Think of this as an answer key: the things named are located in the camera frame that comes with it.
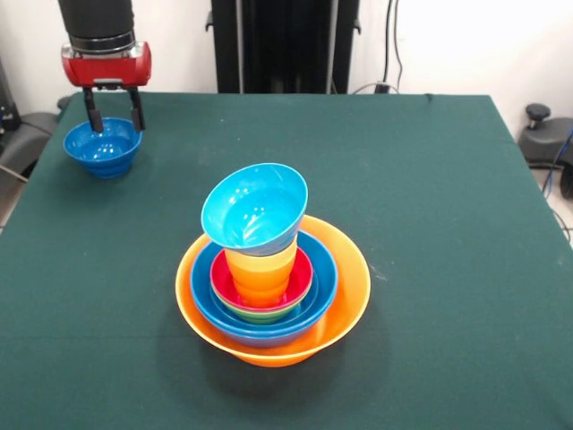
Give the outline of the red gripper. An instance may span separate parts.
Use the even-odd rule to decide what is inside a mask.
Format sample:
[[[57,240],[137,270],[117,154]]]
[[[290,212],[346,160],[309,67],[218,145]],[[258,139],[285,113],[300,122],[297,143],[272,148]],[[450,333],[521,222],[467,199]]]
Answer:
[[[132,102],[131,116],[136,132],[146,129],[141,96],[137,87],[145,86],[151,76],[151,51],[148,42],[136,42],[126,51],[109,55],[88,55],[76,52],[69,43],[62,46],[61,58],[68,81],[82,89],[90,127],[95,133],[103,131],[93,87],[119,86],[127,88]]]

